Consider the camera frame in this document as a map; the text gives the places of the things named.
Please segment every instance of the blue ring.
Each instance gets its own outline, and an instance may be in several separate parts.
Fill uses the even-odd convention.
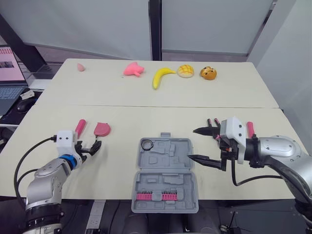
[[[70,155],[62,155],[59,158],[67,159],[72,163],[73,169],[76,167],[75,161],[74,161],[74,156]]]

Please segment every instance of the gray plastic case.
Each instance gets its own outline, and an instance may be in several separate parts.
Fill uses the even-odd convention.
[[[143,150],[141,144],[150,140],[153,148]],[[195,174],[190,171],[193,162],[187,155],[193,153],[187,138],[171,138],[161,133],[159,138],[142,138],[139,145],[137,172],[131,209],[134,213],[197,213],[198,188]],[[152,193],[152,200],[137,200],[137,192]],[[176,192],[177,201],[161,200],[162,192]]]

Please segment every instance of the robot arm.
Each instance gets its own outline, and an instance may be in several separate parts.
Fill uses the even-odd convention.
[[[235,160],[242,164],[249,161],[253,168],[269,166],[280,174],[296,200],[297,210],[304,216],[309,230],[312,227],[312,157],[304,153],[295,140],[286,136],[246,139],[245,126],[235,117],[222,121],[218,127],[203,127],[194,130],[206,136],[218,136],[221,160],[207,156],[190,155],[192,160],[208,167],[226,170],[226,161],[232,161],[232,176],[235,176]]]
[[[97,140],[90,149],[83,149],[81,144],[75,132],[58,132],[58,158],[38,169],[27,189],[25,234],[61,233],[62,186],[71,171],[87,159],[82,153],[94,155],[101,147],[101,141]]]

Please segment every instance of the banana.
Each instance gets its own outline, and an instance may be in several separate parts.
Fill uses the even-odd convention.
[[[154,75],[153,88],[158,89],[160,85],[161,77],[165,74],[170,74],[170,73],[175,74],[176,72],[169,69],[168,67],[160,68]]]

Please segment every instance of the case latch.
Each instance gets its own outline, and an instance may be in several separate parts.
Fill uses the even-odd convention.
[[[160,137],[171,137],[171,133],[160,133]]]

